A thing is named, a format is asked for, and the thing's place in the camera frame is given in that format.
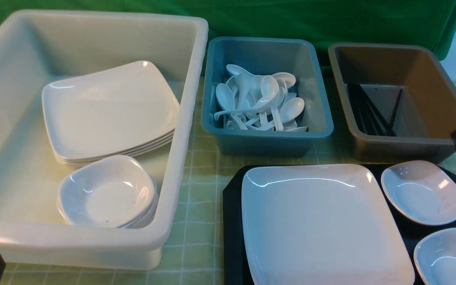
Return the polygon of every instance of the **stack of square plates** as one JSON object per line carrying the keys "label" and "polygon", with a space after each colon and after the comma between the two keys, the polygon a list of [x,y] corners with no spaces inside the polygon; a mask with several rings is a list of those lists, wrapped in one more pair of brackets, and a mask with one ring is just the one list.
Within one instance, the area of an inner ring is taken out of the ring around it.
{"label": "stack of square plates", "polygon": [[74,166],[164,146],[179,114],[170,86],[149,61],[50,83],[42,103],[56,159]]}

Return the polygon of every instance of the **green checkered tablecloth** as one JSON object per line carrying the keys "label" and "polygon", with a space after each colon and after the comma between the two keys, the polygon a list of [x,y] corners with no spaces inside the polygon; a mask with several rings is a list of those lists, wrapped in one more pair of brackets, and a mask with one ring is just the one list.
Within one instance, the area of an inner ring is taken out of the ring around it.
{"label": "green checkered tablecloth", "polygon": [[[222,285],[222,190],[233,175],[251,164],[359,163],[341,139],[318,141],[303,158],[229,157],[200,123],[198,97],[172,233],[156,270],[132,272],[49,265],[9,264],[2,285]],[[456,174],[456,154],[441,166]]]}

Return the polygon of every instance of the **stack of bowls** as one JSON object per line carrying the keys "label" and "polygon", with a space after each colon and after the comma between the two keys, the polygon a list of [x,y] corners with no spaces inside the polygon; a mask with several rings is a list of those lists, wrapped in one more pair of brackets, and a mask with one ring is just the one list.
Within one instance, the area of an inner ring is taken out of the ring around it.
{"label": "stack of bowls", "polygon": [[143,228],[158,205],[156,183],[132,157],[118,155],[66,177],[57,207],[69,225]]}

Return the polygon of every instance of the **white plate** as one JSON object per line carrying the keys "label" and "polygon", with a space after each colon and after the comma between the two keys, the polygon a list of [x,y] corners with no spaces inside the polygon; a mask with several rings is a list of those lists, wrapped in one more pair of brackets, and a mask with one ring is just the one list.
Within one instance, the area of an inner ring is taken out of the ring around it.
{"label": "white plate", "polygon": [[156,196],[149,173],[135,159],[117,155],[66,177],[57,205],[71,225],[119,228],[146,213]]}
{"label": "white plate", "polygon": [[414,264],[425,285],[456,285],[456,228],[422,239],[414,248]]}
{"label": "white plate", "polygon": [[[170,134],[160,138],[160,139],[157,139],[156,141],[154,141],[152,144],[145,144],[143,146],[139,146],[138,148],[132,148],[130,149],[129,151],[123,151],[121,153],[116,153],[116,154],[113,154],[113,155],[129,155],[131,156],[131,154],[134,154],[134,153],[145,153],[145,151],[148,151],[150,149],[154,149],[156,146],[163,146],[165,144],[168,144],[170,141],[172,141],[173,139],[173,132],[171,132]],[[98,160],[101,160],[103,158],[106,158],[108,156],[100,156],[100,157],[94,157],[94,158],[86,158],[86,159],[62,159],[61,157],[57,157],[56,156],[56,159],[60,162],[67,162],[67,163],[82,163],[82,162],[93,162],[93,161],[98,161]]]}
{"label": "white plate", "polygon": [[42,101],[49,140],[63,159],[146,144],[174,130],[179,114],[170,86],[149,61],[51,83]]}
{"label": "white plate", "polygon": [[[146,153],[155,151],[158,148],[162,148],[163,146],[166,146],[167,144],[170,144],[171,142],[172,142],[172,140],[166,141],[166,142],[163,142],[163,143],[158,144],[156,146],[152,146],[151,148],[146,148],[145,150],[140,150],[140,151],[128,153],[128,154],[125,154],[125,155],[130,156],[130,157],[136,157],[136,156],[139,156],[139,155],[142,155],[142,154],[146,154]],[[56,159],[58,160],[59,163],[64,164],[64,165],[68,165],[68,166],[72,166],[72,167],[84,167],[86,165],[89,165],[91,163],[99,161],[99,160],[94,160],[94,161],[85,161],[85,162],[66,162],[66,161],[60,160],[58,157],[56,157]]]}
{"label": "white plate", "polygon": [[255,285],[412,285],[414,270],[372,173],[354,164],[259,167],[242,183]]}
{"label": "white plate", "polygon": [[381,184],[391,204],[414,222],[438,226],[456,220],[456,183],[435,164],[396,164],[383,171]]}

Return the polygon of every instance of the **blue plastic bin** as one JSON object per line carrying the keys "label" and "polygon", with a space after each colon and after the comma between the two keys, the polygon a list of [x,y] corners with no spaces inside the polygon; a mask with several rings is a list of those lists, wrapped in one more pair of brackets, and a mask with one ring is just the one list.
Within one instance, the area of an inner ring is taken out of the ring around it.
{"label": "blue plastic bin", "polygon": [[[213,114],[221,110],[215,87],[230,75],[228,64],[244,67],[253,74],[289,72],[296,76],[298,97],[306,102],[297,118],[307,132],[232,130],[222,127]],[[284,38],[220,37],[210,41],[207,51],[201,125],[212,134],[219,151],[225,155],[302,157],[314,141],[329,137],[333,121],[320,65],[312,44]]]}

